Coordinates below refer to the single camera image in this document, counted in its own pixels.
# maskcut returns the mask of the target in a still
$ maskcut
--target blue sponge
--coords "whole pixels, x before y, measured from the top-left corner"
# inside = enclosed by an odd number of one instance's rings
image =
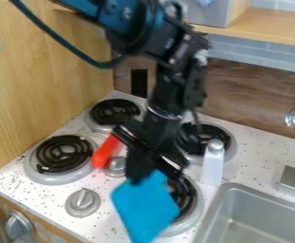
[[[167,178],[154,171],[139,185],[124,182],[111,195],[133,243],[152,242],[179,214],[165,188]]]

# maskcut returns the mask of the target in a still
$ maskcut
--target gray knob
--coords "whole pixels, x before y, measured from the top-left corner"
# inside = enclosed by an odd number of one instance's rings
[[[208,142],[208,149],[212,153],[221,153],[224,150],[224,142],[221,140],[210,140]]]
[[[66,211],[74,217],[94,214],[101,206],[99,195],[89,189],[81,189],[70,195],[65,203]]]
[[[125,157],[113,157],[103,171],[111,178],[123,178],[125,175],[125,165]]]
[[[9,212],[9,220],[5,225],[5,231],[10,239],[17,239],[31,234],[33,226],[23,214],[13,210]]]

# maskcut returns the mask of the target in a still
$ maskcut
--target black coil burner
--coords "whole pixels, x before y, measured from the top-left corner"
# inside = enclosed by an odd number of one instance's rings
[[[223,129],[206,123],[200,124],[198,128],[194,124],[184,123],[175,143],[189,155],[204,156],[208,142],[214,139],[224,142],[226,151],[230,148],[231,137]]]
[[[191,214],[196,206],[197,192],[194,186],[186,179],[178,181],[168,180],[170,194],[176,205],[179,207],[179,215],[174,222],[180,221],[185,215]]]
[[[118,125],[140,115],[139,107],[122,99],[105,100],[95,105],[90,113],[91,119],[99,125]]]
[[[36,149],[37,170],[43,174],[61,173],[82,165],[93,154],[88,140],[73,135],[52,137]]]

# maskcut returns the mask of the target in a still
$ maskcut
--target white bottle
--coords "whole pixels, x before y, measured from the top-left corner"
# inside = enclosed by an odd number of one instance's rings
[[[224,173],[225,147],[221,140],[210,140],[203,159],[200,182],[220,186]]]
[[[211,3],[214,2],[214,0],[194,0],[194,1],[201,8],[205,8],[205,7],[207,7],[208,5],[210,5]]]

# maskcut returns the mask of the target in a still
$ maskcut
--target electric coil burner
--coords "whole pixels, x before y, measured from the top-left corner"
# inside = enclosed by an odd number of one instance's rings
[[[104,100],[93,106],[86,115],[86,124],[94,132],[107,133],[115,125],[128,122],[142,114],[141,107],[124,99]]]
[[[161,236],[174,236],[190,230],[199,222],[204,200],[199,186],[185,176],[179,181],[168,181],[170,194],[180,212],[169,228]]]
[[[225,162],[237,153],[237,141],[233,134],[214,123],[202,122],[197,128],[191,123],[184,123],[178,132],[175,144],[192,165],[202,165],[203,156],[210,140],[221,140],[225,146]]]
[[[44,185],[62,185],[87,176],[94,168],[90,159],[98,145],[86,137],[52,137],[32,148],[25,158],[30,179]]]

